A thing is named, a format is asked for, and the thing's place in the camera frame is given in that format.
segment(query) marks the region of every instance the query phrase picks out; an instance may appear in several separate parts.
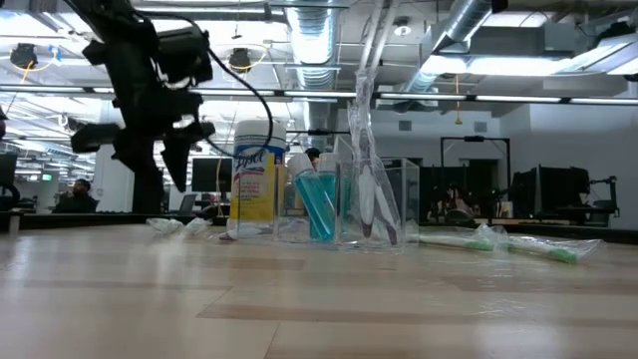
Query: crumpled plastic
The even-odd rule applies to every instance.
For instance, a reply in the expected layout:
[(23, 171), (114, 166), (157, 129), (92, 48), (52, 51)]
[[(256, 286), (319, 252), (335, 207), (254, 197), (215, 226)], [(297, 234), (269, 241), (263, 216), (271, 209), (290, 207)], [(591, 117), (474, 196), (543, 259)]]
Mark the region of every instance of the crumpled plastic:
[(605, 245), (601, 239), (552, 240), (530, 235), (508, 235), (503, 227), (490, 227), (486, 224), (482, 224), (475, 231), (452, 227), (413, 234), (410, 239), (418, 240), (422, 244), (472, 250), (515, 251), (570, 264), (582, 263)]
[(550, 240), (528, 235), (512, 235), (507, 242), (509, 251), (535, 254), (569, 264), (583, 262), (604, 246), (602, 239)]
[(162, 235), (173, 234), (183, 228), (183, 223), (176, 219), (149, 218), (147, 224)]
[(501, 226), (480, 225), (476, 230), (455, 230), (412, 234), (410, 240), (425, 245), (440, 245), (480, 251), (506, 250), (507, 233)]
[[(402, 246), (405, 242), (397, 202), (383, 162), (376, 154), (370, 123), (373, 85), (374, 74), (367, 70), (357, 73), (357, 100), (348, 108), (354, 159), (350, 203), (361, 226), (361, 244), (374, 244), (381, 236), (386, 244)], [(377, 228), (377, 235), (373, 235), (375, 222), (383, 226)]]
[(206, 219), (195, 218), (183, 228), (183, 233), (186, 235), (197, 235), (206, 231), (211, 224), (212, 223)]

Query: desk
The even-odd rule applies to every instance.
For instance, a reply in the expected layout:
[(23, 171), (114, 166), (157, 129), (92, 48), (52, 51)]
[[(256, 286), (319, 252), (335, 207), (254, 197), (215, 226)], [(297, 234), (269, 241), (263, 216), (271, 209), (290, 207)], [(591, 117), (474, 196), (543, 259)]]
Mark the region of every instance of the desk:
[(638, 358), (638, 247), (513, 257), (32, 230), (0, 242), (2, 358)]

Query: black cable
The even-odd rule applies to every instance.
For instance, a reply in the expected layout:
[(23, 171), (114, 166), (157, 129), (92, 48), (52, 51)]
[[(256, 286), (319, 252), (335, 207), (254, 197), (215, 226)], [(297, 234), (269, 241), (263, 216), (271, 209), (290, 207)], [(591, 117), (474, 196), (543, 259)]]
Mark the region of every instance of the black cable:
[[(194, 22), (192, 19), (189, 19), (185, 16), (179, 16), (179, 15), (174, 15), (174, 14), (165, 14), (165, 13), (157, 13), (157, 12), (153, 12), (153, 11), (136, 11), (136, 14), (138, 14), (138, 16), (140, 17), (144, 17), (144, 15), (147, 16), (158, 16), (158, 17), (168, 17), (168, 18), (173, 18), (173, 19), (177, 19), (177, 20), (182, 20), (182, 21), (186, 21), (188, 22), (190, 25), (192, 25), (194, 28), (196, 28), (197, 30), (199, 30), (199, 32), (203, 35), (203, 31), (201, 31), (201, 28), (199, 27), (199, 25), (197, 25), (196, 22)], [(272, 140), (272, 133), (274, 130), (274, 119), (272, 117), (272, 113), (270, 112), (270, 107), (268, 107), (268, 104), (266, 103), (266, 100), (259, 94), (259, 92), (257, 90), (255, 90), (255, 88), (253, 88), (250, 84), (248, 84), (247, 82), (245, 82), (242, 78), (240, 78), (237, 74), (235, 74), (234, 72), (232, 72), (230, 69), (228, 69), (228, 67), (226, 65), (223, 64), (223, 62), (217, 57), (217, 55), (212, 51), (212, 49), (208, 48), (208, 55), (210, 55), (210, 57), (212, 58), (212, 60), (214, 60), (215, 63), (217, 63), (217, 65), (219, 65), (219, 67), (228, 75), (230, 75), (232, 78), (234, 78), (235, 80), (237, 80), (237, 82), (239, 82), (241, 85), (243, 85), (246, 89), (248, 89), (250, 92), (252, 92), (255, 97), (259, 100), (259, 102), (261, 102), (261, 104), (263, 105), (264, 110), (266, 111), (266, 115), (268, 116), (268, 135), (266, 136), (266, 141), (264, 142), (264, 144), (261, 146), (261, 149), (254, 155), (248, 156), (248, 157), (244, 157), (244, 156), (237, 156), (235, 154), (231, 154), (229, 152), (227, 152), (226, 150), (223, 150), (222, 148), (220, 148), (218, 145), (216, 145), (210, 138), (206, 137), (204, 138), (204, 140), (211, 145), (214, 149), (216, 149), (219, 153), (221, 153), (222, 155), (234, 158), (236, 160), (249, 160), (250, 158), (254, 158), (254, 157), (259, 157), (263, 152), (265, 152), (268, 148), (268, 145), (270, 145), (270, 141)], [(201, 128), (201, 122), (199, 121), (199, 116), (195, 116), (194, 117), (194, 121), (199, 125), (199, 127)]]

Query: person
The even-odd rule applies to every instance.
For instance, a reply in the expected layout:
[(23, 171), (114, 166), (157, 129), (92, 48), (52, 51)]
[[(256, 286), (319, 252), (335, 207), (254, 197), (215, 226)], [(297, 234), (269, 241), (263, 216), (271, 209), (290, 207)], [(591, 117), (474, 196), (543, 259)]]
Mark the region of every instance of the person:
[(91, 197), (91, 183), (78, 179), (73, 185), (73, 194), (60, 197), (53, 213), (95, 213), (98, 202)]
[(318, 149), (310, 148), (306, 150), (306, 156), (308, 156), (308, 159), (310, 159), (310, 163), (312, 164), (312, 167), (314, 167), (315, 169), (317, 168), (317, 165), (319, 164), (320, 155), (321, 155), (321, 151), (319, 151)]

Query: pipe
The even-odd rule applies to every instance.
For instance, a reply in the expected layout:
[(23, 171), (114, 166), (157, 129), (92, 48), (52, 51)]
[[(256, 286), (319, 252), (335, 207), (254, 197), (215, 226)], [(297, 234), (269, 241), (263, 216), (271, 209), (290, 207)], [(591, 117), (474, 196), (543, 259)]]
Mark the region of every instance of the pipe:
[[(491, 0), (457, 0), (452, 5), (450, 17), (437, 39), (433, 39), (426, 53), (432, 54), (438, 49), (468, 41), (491, 15)], [(433, 73), (427, 69), (428, 59), (421, 69), (406, 83), (404, 92), (425, 92), (437, 79), (440, 73)]]
[[(290, 38), (295, 62), (301, 65), (331, 65), (334, 63), (337, 11), (328, 8), (287, 8)], [(335, 72), (330, 69), (299, 69), (297, 82), (303, 90), (332, 90)], [(304, 104), (307, 130), (327, 129), (330, 104)], [(309, 138), (310, 146), (321, 150), (325, 139)]]
[(363, 54), (361, 55), (361, 62), (359, 62), (359, 71), (368, 66), (368, 59), (370, 58), (370, 51), (372, 50), (372, 43), (375, 41), (377, 35), (377, 27), (379, 27), (379, 19), (381, 19), (381, 10), (383, 10), (383, 1), (379, 0), (375, 3), (375, 8), (372, 11), (372, 22), (370, 23), (370, 29), (366, 36), (366, 43), (363, 48)]
[(383, 30), (381, 31), (379, 42), (375, 47), (375, 55), (372, 57), (372, 64), (370, 64), (371, 74), (376, 74), (377, 72), (377, 67), (379, 67), (379, 61), (381, 60), (381, 54), (383, 54), (383, 49), (386, 45), (386, 41), (388, 40), (388, 34), (390, 33), (390, 29), (394, 24), (395, 14), (397, 13), (397, 8), (399, 7), (400, 2), (400, 0), (392, 0), (392, 3), (390, 3), (390, 8), (386, 13), (386, 22), (383, 25)]

